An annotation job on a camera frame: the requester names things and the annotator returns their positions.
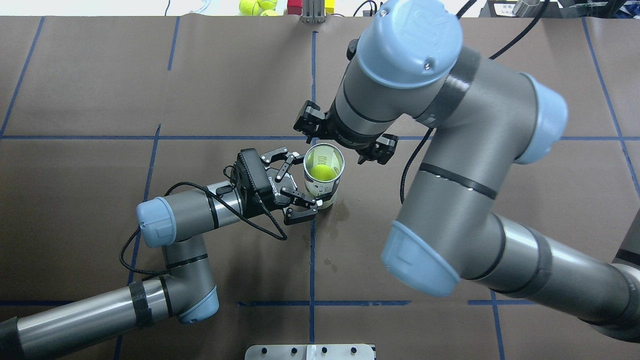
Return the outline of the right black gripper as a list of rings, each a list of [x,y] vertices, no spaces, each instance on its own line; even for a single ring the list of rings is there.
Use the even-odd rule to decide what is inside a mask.
[[[342,120],[327,120],[327,113],[313,101],[304,102],[293,129],[304,134],[307,141],[329,137],[345,148],[357,150],[358,165],[365,162],[386,165],[393,157],[399,141],[399,137],[393,134],[362,134],[347,127]]]

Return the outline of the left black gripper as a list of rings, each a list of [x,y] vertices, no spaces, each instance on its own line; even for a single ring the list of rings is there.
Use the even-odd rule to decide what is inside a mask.
[[[255,148],[242,149],[234,162],[234,182],[241,200],[242,215],[247,219],[262,215],[264,205],[269,212],[283,209],[286,226],[313,221],[323,199],[310,197],[292,187],[278,190],[275,184],[285,178],[292,166],[302,162],[304,155],[291,152],[286,146],[260,155]]]

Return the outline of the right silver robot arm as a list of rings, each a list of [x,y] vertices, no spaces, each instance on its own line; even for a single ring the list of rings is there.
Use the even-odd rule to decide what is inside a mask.
[[[464,46],[438,0],[387,1],[347,53],[331,107],[308,101],[297,132],[363,162],[402,115],[435,130],[382,250],[387,271],[434,297],[475,281],[639,342],[638,218],[608,264],[492,212],[510,166],[540,160],[562,137],[560,94]]]

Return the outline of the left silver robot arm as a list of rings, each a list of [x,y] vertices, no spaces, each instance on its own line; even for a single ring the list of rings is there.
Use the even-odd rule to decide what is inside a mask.
[[[164,269],[121,264],[144,279],[125,287],[1,324],[3,360],[50,360],[66,356],[133,330],[150,328],[176,317],[194,324],[212,317],[220,307],[218,287],[203,235],[238,222],[277,240],[288,237],[275,221],[276,232],[254,223],[282,211],[285,225],[306,223],[318,214],[321,198],[299,190],[290,168],[304,164],[305,155],[286,146],[258,153],[242,149],[226,180],[208,186],[181,181],[164,196],[140,203],[138,226],[149,248],[161,248]]]

